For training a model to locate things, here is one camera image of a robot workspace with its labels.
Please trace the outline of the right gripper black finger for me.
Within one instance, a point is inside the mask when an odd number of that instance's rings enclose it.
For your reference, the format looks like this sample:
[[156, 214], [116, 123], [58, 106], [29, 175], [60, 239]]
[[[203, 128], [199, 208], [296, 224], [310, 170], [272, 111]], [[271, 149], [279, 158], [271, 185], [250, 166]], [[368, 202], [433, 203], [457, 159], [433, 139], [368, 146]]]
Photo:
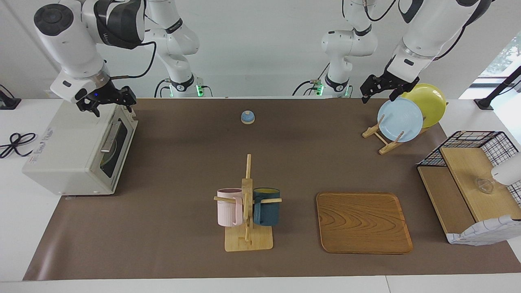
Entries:
[[91, 101], [89, 99], [82, 99], [76, 103], [76, 106], [81, 112], [93, 113], [97, 118], [100, 117], [98, 110], [99, 102]]
[[132, 106], [137, 104], [137, 98], [129, 86], [121, 88], [121, 105], [123, 105], [129, 113], [133, 112]]

